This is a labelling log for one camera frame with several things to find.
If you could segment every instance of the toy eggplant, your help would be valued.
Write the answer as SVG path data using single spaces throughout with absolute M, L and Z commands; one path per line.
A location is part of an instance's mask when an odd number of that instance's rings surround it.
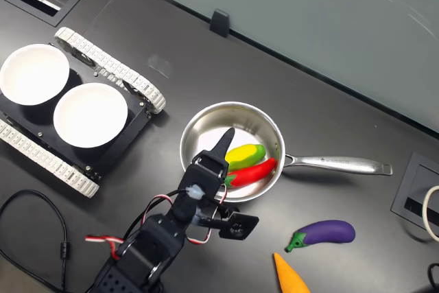
M 226 176 L 224 184 L 227 187 L 243 187 L 265 178 L 276 167 L 277 160 L 269 158 L 258 165 L 230 172 Z
M 237 171 L 256 165 L 265 157 L 265 148 L 261 144 L 244 144 L 226 154 L 228 171 Z
M 354 228 L 345 221 L 327 220 L 304 226 L 297 230 L 291 242 L 285 247 L 289 253 L 293 248 L 306 247 L 318 243 L 350 243 L 355 239 Z

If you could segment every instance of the stainless steel pan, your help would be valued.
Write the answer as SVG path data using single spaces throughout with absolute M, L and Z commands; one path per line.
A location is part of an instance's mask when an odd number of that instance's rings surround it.
M 343 156 L 292 156 L 285 153 L 281 131 L 263 111 L 249 104 L 223 102 L 201 110 L 187 124 L 180 142 L 180 160 L 184 169 L 202 150 L 210 150 L 230 128 L 235 137 L 230 149 L 247 143 L 262 144 L 265 159 L 278 160 L 276 169 L 264 179 L 241 188 L 229 189 L 227 202 L 245 202 L 267 192 L 278 180 L 282 169 L 289 166 L 308 166 L 356 174 L 392 175 L 392 166 L 368 159 Z

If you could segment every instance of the dark tabletop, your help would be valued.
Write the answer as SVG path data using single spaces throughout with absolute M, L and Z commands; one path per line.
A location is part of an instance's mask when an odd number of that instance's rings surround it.
M 390 207 L 411 153 L 439 163 L 439 141 L 236 38 L 215 35 L 167 0 L 82 0 L 61 26 L 143 74 L 167 99 L 90 200 L 0 142 L 0 202 L 36 189 L 65 217 L 73 244 L 70 292 L 83 292 L 109 254 L 84 236 L 122 236 L 153 195 L 174 190 L 183 175 L 182 131 L 199 110 L 222 101 L 264 110 L 291 154 L 374 159 L 392 164 L 394 175 L 285 170 L 268 193 L 240 205 L 260 218 L 246 241 L 214 233 L 207 245 L 185 246 L 163 276 L 169 293 L 280 292 L 274 252 L 311 292 L 427 292 L 426 269 L 439 261 L 439 244 L 411 238 L 407 231 L 427 234 Z M 54 42 L 57 29 L 0 0 L 0 62 L 24 45 Z M 350 222 L 355 241 L 283 252 L 296 229 L 330 219 Z M 31 197 L 17 200 L 0 220 L 0 232 L 0 246 L 11 257 L 59 285 L 62 232 L 47 206 Z M 4 262 L 0 279 L 10 292 L 38 289 Z

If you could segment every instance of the black bracket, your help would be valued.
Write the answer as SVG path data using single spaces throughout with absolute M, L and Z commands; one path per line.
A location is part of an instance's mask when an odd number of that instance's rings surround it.
M 230 19 L 228 14 L 222 10 L 215 10 L 211 19 L 210 30 L 219 34 L 221 37 L 227 38 L 230 30 Z
M 232 213 L 227 220 L 214 220 L 212 218 L 200 218 L 198 226 L 219 229 L 219 236 L 225 239 L 245 240 L 258 224 L 259 218 L 256 216 Z

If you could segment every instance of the red pepper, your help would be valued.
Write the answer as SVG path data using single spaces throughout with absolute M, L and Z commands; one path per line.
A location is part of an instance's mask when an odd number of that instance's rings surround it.
M 227 174 L 224 183 L 227 187 L 243 187 L 265 178 L 276 167 L 277 160 L 270 158 L 261 164 L 240 169 Z

